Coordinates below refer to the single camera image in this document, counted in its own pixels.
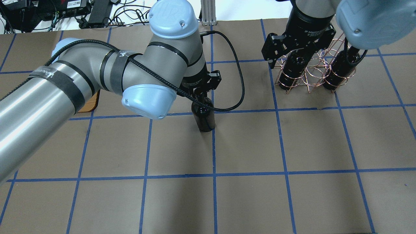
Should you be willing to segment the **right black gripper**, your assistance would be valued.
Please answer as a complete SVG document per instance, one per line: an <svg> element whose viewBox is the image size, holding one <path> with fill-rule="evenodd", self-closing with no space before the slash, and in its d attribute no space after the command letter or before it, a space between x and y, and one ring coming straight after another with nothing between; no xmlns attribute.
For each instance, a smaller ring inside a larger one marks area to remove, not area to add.
<svg viewBox="0 0 416 234"><path fill-rule="evenodd" d="M336 32L331 25L335 13L328 17L317 18L293 8L282 35L269 33L261 49L263 58L273 69L279 58L293 50L304 49L304 68L324 68L325 62L318 55L319 49L325 49Z"/></svg>

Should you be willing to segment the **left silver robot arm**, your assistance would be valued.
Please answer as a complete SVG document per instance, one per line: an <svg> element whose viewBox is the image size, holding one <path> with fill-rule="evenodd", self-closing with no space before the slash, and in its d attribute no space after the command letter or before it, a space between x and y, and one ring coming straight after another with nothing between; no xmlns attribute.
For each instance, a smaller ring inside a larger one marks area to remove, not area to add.
<svg viewBox="0 0 416 234"><path fill-rule="evenodd" d="M158 0L149 13L153 33L143 54L100 40L67 38L55 54L1 99L1 184L4 184L99 90L160 120L185 88L207 83L202 33L186 0Z"/></svg>

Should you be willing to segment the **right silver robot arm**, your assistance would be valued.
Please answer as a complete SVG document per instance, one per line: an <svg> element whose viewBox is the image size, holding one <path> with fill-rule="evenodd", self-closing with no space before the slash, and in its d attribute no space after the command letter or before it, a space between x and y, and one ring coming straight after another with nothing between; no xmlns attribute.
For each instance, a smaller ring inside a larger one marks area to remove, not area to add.
<svg viewBox="0 0 416 234"><path fill-rule="evenodd" d="M261 49L273 68L284 55L301 50L307 59L327 49L335 31L331 20L357 49L392 44L415 29L414 0L291 0L292 10L282 35L269 33Z"/></svg>

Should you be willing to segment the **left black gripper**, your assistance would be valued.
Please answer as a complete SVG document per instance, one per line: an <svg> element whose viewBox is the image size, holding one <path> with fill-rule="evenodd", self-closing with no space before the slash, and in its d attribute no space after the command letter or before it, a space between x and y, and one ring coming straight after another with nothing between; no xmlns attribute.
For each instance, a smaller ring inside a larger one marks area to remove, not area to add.
<svg viewBox="0 0 416 234"><path fill-rule="evenodd" d="M204 63L196 74L183 77L181 90L189 95L194 95L195 89L208 92L217 89L221 80L220 71L209 72L207 65Z"/></svg>

